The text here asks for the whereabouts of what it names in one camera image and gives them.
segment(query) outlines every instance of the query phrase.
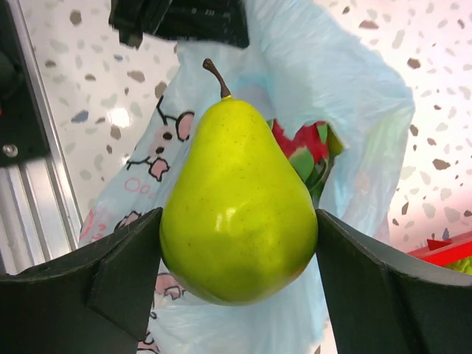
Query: silver metal bar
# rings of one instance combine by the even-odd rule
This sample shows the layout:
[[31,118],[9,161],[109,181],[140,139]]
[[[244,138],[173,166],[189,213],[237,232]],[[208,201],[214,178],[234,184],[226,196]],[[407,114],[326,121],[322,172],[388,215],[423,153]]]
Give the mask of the silver metal bar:
[[0,169],[0,255],[6,272],[16,274],[75,250],[82,218],[21,6],[7,1],[51,150],[44,159]]

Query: light blue plastic bag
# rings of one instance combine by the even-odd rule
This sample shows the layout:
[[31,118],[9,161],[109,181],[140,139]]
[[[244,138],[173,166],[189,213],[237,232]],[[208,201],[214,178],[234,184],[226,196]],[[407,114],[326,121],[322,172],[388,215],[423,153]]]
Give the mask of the light blue plastic bag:
[[[319,207],[363,233],[388,236],[386,213],[414,113],[411,91],[311,0],[245,4],[248,49],[178,44],[181,67],[129,162],[97,199],[81,245],[165,206],[198,120],[219,101],[218,82],[201,68],[204,58],[214,61],[235,97],[267,120],[277,118],[287,135],[305,123],[329,123],[346,149]],[[311,354],[321,339],[327,309],[316,258],[272,298],[239,308],[202,302],[164,266],[159,273],[147,340],[139,346],[149,353],[157,344],[161,354]]]

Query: pebble pattern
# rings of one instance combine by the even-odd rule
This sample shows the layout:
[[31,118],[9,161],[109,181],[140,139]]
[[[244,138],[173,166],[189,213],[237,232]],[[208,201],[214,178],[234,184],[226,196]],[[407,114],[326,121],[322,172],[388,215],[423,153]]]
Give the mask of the pebble pattern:
[[[20,2],[85,216],[176,74],[175,43],[145,37],[139,51],[121,46],[108,25],[109,0]],[[427,237],[470,231],[472,2],[317,2],[414,91],[417,112],[389,211],[392,244],[411,251]],[[335,352],[332,344],[320,349]]]

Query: yellow-green fruit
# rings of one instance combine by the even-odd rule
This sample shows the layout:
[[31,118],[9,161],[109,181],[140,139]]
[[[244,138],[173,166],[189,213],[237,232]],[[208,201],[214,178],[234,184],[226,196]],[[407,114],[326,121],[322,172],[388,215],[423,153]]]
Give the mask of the yellow-green fruit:
[[162,216],[174,277],[216,304],[257,302],[303,272],[317,235],[310,194],[259,112],[231,96],[210,107]]
[[334,156],[341,154],[344,149],[329,126],[327,127],[327,148]]

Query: pear stem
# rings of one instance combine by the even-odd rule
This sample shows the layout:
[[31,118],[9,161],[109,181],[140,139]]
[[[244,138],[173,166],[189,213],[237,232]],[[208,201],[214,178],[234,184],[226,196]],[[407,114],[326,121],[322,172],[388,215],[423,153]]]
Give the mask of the pear stem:
[[203,68],[214,74],[214,76],[216,76],[216,78],[218,79],[218,82],[221,86],[221,98],[231,96],[231,92],[229,91],[228,86],[226,86],[226,84],[224,83],[220,72],[216,69],[216,66],[211,59],[207,58],[204,60]]

